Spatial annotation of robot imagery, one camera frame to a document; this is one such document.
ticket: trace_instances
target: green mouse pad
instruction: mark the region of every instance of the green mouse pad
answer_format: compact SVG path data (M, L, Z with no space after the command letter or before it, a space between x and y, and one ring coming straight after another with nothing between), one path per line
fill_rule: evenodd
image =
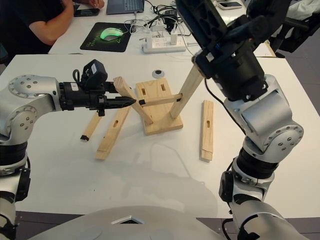
M131 37L131 34L128 32L125 26L127 27L127 29L130 29L130 24L124 25L123 23L97 22L82 43L80 49L123 53L124 51L126 51L129 39ZM114 40L102 40L100 38L100 35L105 29L108 28L120 29L123 33L127 33Z

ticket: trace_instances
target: computer mouse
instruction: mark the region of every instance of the computer mouse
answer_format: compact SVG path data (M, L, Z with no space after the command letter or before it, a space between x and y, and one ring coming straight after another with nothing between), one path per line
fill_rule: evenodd
M104 41L112 41L120 38L124 32L121 29L109 27L102 31L100 38Z

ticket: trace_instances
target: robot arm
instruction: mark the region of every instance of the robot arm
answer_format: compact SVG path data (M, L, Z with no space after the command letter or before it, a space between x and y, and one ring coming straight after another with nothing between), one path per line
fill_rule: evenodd
M28 195L30 162L26 149L37 119L78 107L104 116L105 109L124 108L136 102L122 96L108 99L106 92L117 91L107 77L102 63L93 60L84 67L81 79L78 70L73 72L76 82L59 83L53 77L23 75L0 91L0 239L15 239L15 202Z
M233 215L238 239L305 239L264 203L274 171L303 137L277 80L262 70L253 51L278 29L291 0L253 0L228 26L210 0L176 0L177 9L201 46L192 59L226 97L225 107L245 132L219 195Z

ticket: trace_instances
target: white table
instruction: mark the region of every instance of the white table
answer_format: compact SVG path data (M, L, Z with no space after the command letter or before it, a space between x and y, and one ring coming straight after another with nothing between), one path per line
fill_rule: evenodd
M171 0L151 0L151 2L154 5L159 4L167 4L169 5L171 3ZM138 13L137 18L143 19L143 18L149 18L153 19L156 15L153 13L153 11L150 9L150 4L148 2L145 2L144 12ZM85 5L81 5L80 8L88 8ZM91 17L74 17L72 19L72 22L66 31L64 35L62 35L52 46L51 50L49 51L50 54L74 54L74 53L81 53L81 54L102 54L102 55L144 55L142 50L142 44L144 43L144 40L140 40L142 38L146 37L146 33L143 31L137 32L136 34L131 35L131 38L129 40L127 49L123 53L119 52L107 52L107 51L91 51L91 50L81 50L80 46L88 36L89 32L95 25L95 23L98 22L108 22L108 23L123 23L126 20L132 20L134 19L133 14L115 14L115 15L106 15L106 8L107 3L105 6L101 9L98 16L91 16ZM228 23L235 18L239 17L240 15L243 15L246 13L246 7L243 6L242 8L238 9L232 9L232 10L222 10L218 8L218 12L221 14L223 20ZM186 34L189 33L189 30L187 27L184 27ZM164 33L165 36L169 37L169 34L167 32ZM196 43L196 40L193 36L185 37L185 40L187 43ZM189 46L189 49L196 53L200 47L198 45L195 46ZM170 55L170 56L187 56L191 57L191 54L188 51L185 52L174 52L174 53L157 53L157 55ZM261 44L261 46L258 47L258 49L255 51L255 55L257 57L274 57L274 53L270 48L268 48L268 45Z
M178 93L191 69L190 60L171 56L17 55L0 76L0 89L24 75L55 77L71 82L74 69L92 59L104 63L109 81L122 76L135 83L152 80L161 69L172 93ZM319 217L320 118L285 59L259 58L274 75L304 127L301 143L275 171L266 202L286 218ZM213 81L212 91L223 95ZM116 110L108 110L89 142L80 137L93 116L88 109L49 113L35 124L28 141L31 185L18 211L87 214L119 206L161 206L196 217L229 217L218 195L220 177L238 155L244 136L221 105L214 101L214 153L210 163L199 160L203 100L213 100L203 84L181 113L184 127L144 136L140 116L132 109L106 161L96 160L97 148Z

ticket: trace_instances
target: chair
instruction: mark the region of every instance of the chair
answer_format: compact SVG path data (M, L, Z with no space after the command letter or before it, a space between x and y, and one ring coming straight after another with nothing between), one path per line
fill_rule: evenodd
M293 53L308 37L312 36L319 27L320 13L314 13L305 20L296 20L286 17L280 33L276 37L269 38L270 46L277 57L284 58L277 50L280 49ZM291 36L286 38L287 33L291 29Z

